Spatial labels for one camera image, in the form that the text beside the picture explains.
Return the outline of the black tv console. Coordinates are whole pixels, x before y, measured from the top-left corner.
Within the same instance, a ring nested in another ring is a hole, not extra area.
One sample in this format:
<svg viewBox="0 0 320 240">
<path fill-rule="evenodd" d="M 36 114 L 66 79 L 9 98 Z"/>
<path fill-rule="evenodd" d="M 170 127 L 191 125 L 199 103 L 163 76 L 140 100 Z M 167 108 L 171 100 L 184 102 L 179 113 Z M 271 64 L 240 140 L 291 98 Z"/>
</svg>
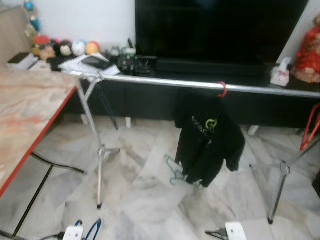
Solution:
<svg viewBox="0 0 320 240">
<path fill-rule="evenodd" d="M 174 73 L 156 71 L 156 61 L 150 60 L 148 78 L 185 82 L 219 83 L 266 89 L 266 93 L 243 93 L 228 90 L 222 103 L 231 118 L 240 125 L 302 128 L 307 125 L 311 110 L 320 102 L 320 85 L 291 77 L 286 87 L 270 83 L 271 75 L 260 76 Z M 172 121 L 180 96 L 187 94 L 215 95 L 218 90 L 187 87 L 154 86 L 105 80 L 98 83 L 115 113 L 115 117 Z M 94 117 L 108 116 L 94 91 L 88 103 Z"/>
</svg>

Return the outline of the silver clothes rack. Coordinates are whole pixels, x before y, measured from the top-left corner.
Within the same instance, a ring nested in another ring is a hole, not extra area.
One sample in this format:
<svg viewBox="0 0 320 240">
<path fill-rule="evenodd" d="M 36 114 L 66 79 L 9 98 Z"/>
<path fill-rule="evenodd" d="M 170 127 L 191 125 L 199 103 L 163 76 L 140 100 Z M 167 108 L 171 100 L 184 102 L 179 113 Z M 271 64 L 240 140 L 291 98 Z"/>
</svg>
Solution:
<svg viewBox="0 0 320 240">
<path fill-rule="evenodd" d="M 92 130 L 96 130 L 95 117 L 92 114 L 89 106 L 90 96 L 94 93 L 96 83 L 102 83 L 105 81 L 119 82 L 119 83 L 139 83 L 143 85 L 153 86 L 168 86 L 179 87 L 186 89 L 202 89 L 202 90 L 217 90 L 219 94 L 223 89 L 218 83 L 207 83 L 197 81 L 184 81 L 184 80 L 171 80 L 164 78 L 152 78 L 152 77 L 135 77 L 130 75 L 101 75 L 82 73 L 79 71 L 64 71 L 65 74 L 76 76 L 78 78 L 78 102 L 82 106 L 83 124 L 89 125 Z M 267 89 L 260 87 L 247 87 L 247 86 L 234 86 L 228 85 L 228 90 L 238 90 L 242 93 L 254 93 L 265 94 Z"/>
</svg>

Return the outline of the black mouse plush toy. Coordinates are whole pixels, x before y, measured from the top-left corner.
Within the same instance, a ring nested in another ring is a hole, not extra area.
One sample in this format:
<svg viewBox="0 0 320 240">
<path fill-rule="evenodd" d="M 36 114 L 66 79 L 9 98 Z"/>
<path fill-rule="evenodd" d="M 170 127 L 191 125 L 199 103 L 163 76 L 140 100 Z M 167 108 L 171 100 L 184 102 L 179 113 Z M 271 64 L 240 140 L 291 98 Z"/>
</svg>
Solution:
<svg viewBox="0 0 320 240">
<path fill-rule="evenodd" d="M 70 57 L 73 55 L 73 42 L 69 40 L 63 40 L 60 42 L 59 52 L 62 57 Z"/>
</svg>

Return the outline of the white round plush toy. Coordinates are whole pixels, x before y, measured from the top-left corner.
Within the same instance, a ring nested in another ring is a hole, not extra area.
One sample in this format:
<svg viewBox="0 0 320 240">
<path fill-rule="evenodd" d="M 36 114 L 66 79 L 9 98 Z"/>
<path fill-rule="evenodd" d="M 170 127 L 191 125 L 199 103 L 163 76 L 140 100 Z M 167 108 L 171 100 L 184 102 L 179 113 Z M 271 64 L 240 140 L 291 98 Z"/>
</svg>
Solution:
<svg viewBox="0 0 320 240">
<path fill-rule="evenodd" d="M 87 42 L 82 40 L 74 41 L 71 44 L 71 53 L 75 57 L 81 57 L 82 55 L 86 55 L 87 52 Z"/>
</svg>

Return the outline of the black television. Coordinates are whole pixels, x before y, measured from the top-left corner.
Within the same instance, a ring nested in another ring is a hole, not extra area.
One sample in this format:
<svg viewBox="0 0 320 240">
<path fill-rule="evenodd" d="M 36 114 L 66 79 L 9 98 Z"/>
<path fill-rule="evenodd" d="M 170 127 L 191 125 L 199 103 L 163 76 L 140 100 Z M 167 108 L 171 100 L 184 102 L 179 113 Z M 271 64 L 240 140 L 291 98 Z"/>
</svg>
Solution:
<svg viewBox="0 0 320 240">
<path fill-rule="evenodd" d="M 274 64 L 309 0 L 135 0 L 144 57 Z"/>
</svg>

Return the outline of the white tissue box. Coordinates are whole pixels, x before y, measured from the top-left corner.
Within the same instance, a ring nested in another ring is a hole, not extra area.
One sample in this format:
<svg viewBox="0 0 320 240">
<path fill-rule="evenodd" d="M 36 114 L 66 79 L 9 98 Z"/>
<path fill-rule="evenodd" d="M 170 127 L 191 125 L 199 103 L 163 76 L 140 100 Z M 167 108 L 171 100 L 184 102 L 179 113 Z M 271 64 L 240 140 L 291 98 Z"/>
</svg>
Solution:
<svg viewBox="0 0 320 240">
<path fill-rule="evenodd" d="M 275 66 L 270 73 L 270 84 L 279 87 L 286 87 L 290 82 L 291 57 L 285 57 L 278 66 Z"/>
</svg>

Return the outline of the pink plastic hanger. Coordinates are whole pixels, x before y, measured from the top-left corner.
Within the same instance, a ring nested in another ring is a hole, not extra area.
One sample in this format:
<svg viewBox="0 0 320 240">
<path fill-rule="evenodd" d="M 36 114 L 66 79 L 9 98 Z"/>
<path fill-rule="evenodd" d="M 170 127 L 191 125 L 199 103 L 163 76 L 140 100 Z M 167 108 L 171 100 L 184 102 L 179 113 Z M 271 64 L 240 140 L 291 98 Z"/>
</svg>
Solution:
<svg viewBox="0 0 320 240">
<path fill-rule="evenodd" d="M 228 94 L 227 83 L 224 81 L 220 81 L 220 82 L 218 82 L 218 85 L 222 86 L 222 92 L 220 94 L 218 94 L 217 97 L 220 99 L 225 98 Z"/>
</svg>

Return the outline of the black soundbar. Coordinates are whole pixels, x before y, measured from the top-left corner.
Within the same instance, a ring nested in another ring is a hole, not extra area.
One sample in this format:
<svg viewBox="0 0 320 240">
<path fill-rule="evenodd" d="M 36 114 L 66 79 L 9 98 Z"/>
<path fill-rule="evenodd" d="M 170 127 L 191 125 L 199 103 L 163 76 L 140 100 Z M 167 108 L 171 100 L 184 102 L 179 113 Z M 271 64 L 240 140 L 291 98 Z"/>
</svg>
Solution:
<svg viewBox="0 0 320 240">
<path fill-rule="evenodd" d="M 221 74 L 238 76 L 263 76 L 274 64 L 236 64 L 228 62 L 200 62 L 185 59 L 157 58 L 158 73 Z"/>
</svg>

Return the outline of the marble folding table red edge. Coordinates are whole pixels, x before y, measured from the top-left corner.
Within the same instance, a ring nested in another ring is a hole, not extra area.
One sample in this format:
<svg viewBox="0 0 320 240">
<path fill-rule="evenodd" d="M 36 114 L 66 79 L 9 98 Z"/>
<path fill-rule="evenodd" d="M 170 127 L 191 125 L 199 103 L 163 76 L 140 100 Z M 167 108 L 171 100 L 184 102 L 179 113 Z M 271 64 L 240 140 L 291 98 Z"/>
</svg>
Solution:
<svg viewBox="0 0 320 240">
<path fill-rule="evenodd" d="M 0 70 L 0 197 L 30 156 L 49 165 L 49 172 L 85 173 L 34 153 L 77 84 L 77 77 L 54 71 Z"/>
</svg>

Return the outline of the black remote control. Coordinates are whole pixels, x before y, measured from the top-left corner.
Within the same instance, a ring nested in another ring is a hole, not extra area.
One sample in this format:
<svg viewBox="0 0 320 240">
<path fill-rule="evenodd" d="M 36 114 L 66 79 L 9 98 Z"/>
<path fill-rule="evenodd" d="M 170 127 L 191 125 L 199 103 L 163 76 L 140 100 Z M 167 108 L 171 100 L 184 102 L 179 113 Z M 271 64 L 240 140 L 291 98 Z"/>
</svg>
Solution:
<svg viewBox="0 0 320 240">
<path fill-rule="evenodd" d="M 138 60 L 135 55 L 123 54 L 118 58 L 118 68 L 125 75 L 135 74 L 137 64 Z"/>
</svg>

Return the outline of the black hanger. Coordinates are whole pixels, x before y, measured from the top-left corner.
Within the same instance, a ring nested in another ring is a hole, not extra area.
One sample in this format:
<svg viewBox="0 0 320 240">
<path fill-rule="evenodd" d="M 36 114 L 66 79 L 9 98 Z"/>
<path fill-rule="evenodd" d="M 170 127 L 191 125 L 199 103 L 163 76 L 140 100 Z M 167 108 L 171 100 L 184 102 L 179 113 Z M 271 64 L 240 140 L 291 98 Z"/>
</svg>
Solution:
<svg viewBox="0 0 320 240">
<path fill-rule="evenodd" d="M 115 112 L 110 105 L 110 102 L 108 98 L 105 95 L 105 92 L 102 90 L 102 88 L 96 83 L 94 85 L 94 91 L 98 94 L 98 98 L 100 99 L 100 102 L 103 105 L 103 109 L 105 110 L 106 114 L 109 116 L 110 121 L 112 121 L 112 124 L 115 128 L 115 130 L 119 130 L 119 124 L 115 116 Z"/>
</svg>

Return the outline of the orange round plush toy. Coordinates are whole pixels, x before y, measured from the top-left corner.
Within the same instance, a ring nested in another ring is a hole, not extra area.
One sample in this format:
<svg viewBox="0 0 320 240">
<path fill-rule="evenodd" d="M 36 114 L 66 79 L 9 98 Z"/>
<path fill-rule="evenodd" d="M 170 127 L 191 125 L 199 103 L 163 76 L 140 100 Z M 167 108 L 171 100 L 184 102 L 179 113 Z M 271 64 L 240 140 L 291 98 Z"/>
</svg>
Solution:
<svg viewBox="0 0 320 240">
<path fill-rule="evenodd" d="M 96 41 L 89 41 L 86 43 L 86 55 L 99 54 L 101 46 Z"/>
</svg>

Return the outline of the blue plastic hanger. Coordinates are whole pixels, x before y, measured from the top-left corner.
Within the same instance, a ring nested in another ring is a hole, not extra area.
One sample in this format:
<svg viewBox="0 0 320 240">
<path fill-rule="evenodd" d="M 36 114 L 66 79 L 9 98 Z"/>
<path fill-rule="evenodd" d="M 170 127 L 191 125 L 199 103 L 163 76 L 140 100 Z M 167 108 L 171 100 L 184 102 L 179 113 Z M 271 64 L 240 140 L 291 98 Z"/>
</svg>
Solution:
<svg viewBox="0 0 320 240">
<path fill-rule="evenodd" d="M 84 236 L 80 238 L 80 240 L 97 240 L 100 230 L 102 228 L 102 225 L 103 225 L 103 219 L 98 218 L 94 222 L 94 224 L 92 224 L 89 231 L 87 231 L 87 233 L 85 233 Z"/>
</svg>

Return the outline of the white paper stack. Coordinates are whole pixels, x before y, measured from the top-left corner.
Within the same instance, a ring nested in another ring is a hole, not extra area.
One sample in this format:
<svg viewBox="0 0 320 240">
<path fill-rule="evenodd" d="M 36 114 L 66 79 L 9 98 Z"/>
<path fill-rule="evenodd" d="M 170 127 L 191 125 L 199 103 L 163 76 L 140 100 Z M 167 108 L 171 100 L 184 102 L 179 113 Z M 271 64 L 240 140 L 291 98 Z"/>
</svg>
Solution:
<svg viewBox="0 0 320 240">
<path fill-rule="evenodd" d="M 109 68 L 106 68 L 105 70 L 101 70 L 99 68 L 89 66 L 82 62 L 86 58 L 98 58 L 99 60 L 106 62 L 109 64 Z M 121 71 L 118 69 L 118 67 L 115 64 L 112 64 L 112 62 L 109 62 L 106 57 L 104 57 L 102 54 L 90 54 L 90 55 L 80 55 L 79 57 L 76 57 L 72 60 L 63 62 L 59 65 L 59 68 L 62 71 L 71 71 L 71 72 L 78 72 L 78 73 L 85 73 L 85 74 L 98 74 L 104 76 L 115 76 L 117 74 L 120 74 Z"/>
</svg>

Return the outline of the red figurine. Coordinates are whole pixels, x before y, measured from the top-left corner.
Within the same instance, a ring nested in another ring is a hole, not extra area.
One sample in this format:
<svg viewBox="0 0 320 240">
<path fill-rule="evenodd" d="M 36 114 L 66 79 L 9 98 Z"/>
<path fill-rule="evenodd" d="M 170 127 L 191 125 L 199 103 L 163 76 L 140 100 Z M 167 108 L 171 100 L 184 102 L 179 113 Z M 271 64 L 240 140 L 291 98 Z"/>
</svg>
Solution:
<svg viewBox="0 0 320 240">
<path fill-rule="evenodd" d="M 302 44 L 295 55 L 292 75 L 306 83 L 320 82 L 320 15 L 314 20 L 314 26 L 304 35 Z"/>
</svg>

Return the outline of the black shirt green logo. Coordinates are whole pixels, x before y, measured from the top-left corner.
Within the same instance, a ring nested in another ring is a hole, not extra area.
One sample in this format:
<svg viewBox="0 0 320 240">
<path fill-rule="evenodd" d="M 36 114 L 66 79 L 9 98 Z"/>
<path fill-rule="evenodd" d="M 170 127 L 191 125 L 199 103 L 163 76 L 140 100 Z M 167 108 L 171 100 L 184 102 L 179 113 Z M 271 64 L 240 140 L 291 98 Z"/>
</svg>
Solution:
<svg viewBox="0 0 320 240">
<path fill-rule="evenodd" d="M 246 144 L 242 128 L 217 96 L 183 94 L 174 110 L 180 129 L 175 160 L 185 182 L 207 188 L 226 165 L 237 172 Z"/>
</svg>

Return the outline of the beige wooden cabinet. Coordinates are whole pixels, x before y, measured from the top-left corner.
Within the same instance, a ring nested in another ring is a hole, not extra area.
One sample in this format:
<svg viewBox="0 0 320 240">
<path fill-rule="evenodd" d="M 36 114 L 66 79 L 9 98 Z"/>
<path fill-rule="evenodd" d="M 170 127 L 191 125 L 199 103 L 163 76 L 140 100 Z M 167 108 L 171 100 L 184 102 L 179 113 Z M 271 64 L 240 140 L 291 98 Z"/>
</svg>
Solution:
<svg viewBox="0 0 320 240">
<path fill-rule="evenodd" d="M 30 52 L 28 23 L 22 6 L 0 7 L 0 69 L 7 69 L 7 62 L 15 55 Z"/>
</svg>

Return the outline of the black device red display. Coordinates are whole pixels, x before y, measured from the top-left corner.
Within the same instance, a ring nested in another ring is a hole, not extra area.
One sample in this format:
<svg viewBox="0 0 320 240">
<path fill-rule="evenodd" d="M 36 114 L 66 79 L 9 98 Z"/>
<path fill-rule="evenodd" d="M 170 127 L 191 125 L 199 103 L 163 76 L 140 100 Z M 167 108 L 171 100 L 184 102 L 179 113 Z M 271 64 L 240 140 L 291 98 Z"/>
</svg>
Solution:
<svg viewBox="0 0 320 240">
<path fill-rule="evenodd" d="M 150 74 L 152 71 L 150 59 L 140 57 L 135 58 L 134 71 L 137 74 Z"/>
</svg>

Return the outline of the black pouch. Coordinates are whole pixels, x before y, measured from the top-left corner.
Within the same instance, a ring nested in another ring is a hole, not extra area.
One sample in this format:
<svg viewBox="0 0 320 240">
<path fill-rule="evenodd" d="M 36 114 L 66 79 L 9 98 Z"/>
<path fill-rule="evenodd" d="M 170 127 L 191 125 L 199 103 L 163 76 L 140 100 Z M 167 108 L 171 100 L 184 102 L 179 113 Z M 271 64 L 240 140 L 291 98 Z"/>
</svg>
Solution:
<svg viewBox="0 0 320 240">
<path fill-rule="evenodd" d="M 114 66 L 108 60 L 104 60 L 103 58 L 97 57 L 96 55 L 87 55 L 87 57 L 82 59 L 80 62 L 85 66 L 90 66 L 100 71 L 108 70 L 110 67 Z"/>
</svg>

